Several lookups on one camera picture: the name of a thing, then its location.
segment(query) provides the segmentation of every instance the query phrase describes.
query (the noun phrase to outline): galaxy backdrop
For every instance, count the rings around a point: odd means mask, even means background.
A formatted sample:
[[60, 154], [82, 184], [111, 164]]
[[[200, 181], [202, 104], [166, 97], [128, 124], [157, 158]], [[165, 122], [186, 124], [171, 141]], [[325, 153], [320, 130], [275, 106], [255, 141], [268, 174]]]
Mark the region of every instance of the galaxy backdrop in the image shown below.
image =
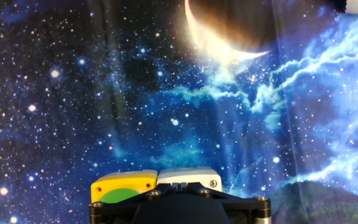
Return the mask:
[[358, 218], [358, 16], [323, 0], [0, 0], [0, 224], [87, 223], [99, 177], [194, 166], [271, 195], [276, 223]]

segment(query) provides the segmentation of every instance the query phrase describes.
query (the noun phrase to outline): starry sky backdrop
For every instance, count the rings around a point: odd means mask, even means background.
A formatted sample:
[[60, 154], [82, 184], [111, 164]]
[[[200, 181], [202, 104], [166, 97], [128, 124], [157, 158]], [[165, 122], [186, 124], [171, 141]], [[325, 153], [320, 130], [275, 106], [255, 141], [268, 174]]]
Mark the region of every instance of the starry sky backdrop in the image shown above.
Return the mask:
[[90, 185], [118, 170], [358, 195], [358, 16], [273, 8], [273, 47], [223, 74], [183, 1], [0, 0], [0, 224], [86, 223]]

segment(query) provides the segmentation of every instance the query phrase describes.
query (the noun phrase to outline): crescent moon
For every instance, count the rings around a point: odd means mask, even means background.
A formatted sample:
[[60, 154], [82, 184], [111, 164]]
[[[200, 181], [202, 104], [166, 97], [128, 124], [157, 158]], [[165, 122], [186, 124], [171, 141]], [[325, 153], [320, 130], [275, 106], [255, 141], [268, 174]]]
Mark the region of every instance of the crescent moon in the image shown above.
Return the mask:
[[219, 38], [208, 27], [200, 24], [191, 12], [189, 0], [185, 0], [185, 13], [193, 42], [197, 48], [204, 50], [209, 56], [215, 58], [222, 65], [239, 63], [265, 55], [262, 53], [248, 53], [233, 49], [225, 40]]

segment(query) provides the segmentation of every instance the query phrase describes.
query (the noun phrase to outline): green hill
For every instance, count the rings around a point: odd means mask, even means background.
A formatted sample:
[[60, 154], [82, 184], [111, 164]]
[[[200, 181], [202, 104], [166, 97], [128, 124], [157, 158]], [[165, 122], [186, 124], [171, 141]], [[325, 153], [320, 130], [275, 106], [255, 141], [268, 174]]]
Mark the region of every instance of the green hill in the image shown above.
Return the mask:
[[270, 195], [276, 224], [358, 224], [358, 196], [315, 182], [286, 185]]

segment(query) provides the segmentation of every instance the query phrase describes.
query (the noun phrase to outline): green pad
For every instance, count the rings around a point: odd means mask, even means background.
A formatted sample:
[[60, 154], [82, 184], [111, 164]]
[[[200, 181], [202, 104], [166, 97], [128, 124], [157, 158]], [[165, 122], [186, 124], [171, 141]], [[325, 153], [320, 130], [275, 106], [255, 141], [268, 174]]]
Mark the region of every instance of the green pad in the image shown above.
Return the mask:
[[116, 189], [104, 194], [99, 201], [104, 203], [118, 203], [136, 195], [139, 195], [139, 193], [135, 190]]

